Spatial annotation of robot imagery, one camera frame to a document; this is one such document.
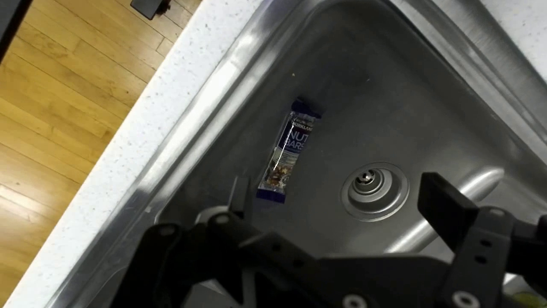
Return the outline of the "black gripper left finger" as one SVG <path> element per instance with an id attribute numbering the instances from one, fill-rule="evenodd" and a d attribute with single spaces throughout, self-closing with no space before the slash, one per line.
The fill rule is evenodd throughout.
<path id="1" fill-rule="evenodd" d="M 193 287 L 211 280 L 223 294 L 244 301 L 242 273 L 222 254 L 210 232 L 215 215 L 242 217 L 249 183 L 235 176 L 223 203 L 198 210 L 189 224 L 150 225 L 112 295 L 111 308 L 182 308 Z"/>

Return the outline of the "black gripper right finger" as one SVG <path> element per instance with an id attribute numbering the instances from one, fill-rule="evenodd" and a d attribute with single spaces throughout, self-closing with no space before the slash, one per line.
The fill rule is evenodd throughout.
<path id="1" fill-rule="evenodd" d="M 437 306 L 517 308 L 502 294 L 505 273 L 547 292 L 547 215 L 531 224 L 500 206 L 478 206 L 437 172 L 420 176 L 417 208 L 454 253 Z"/>

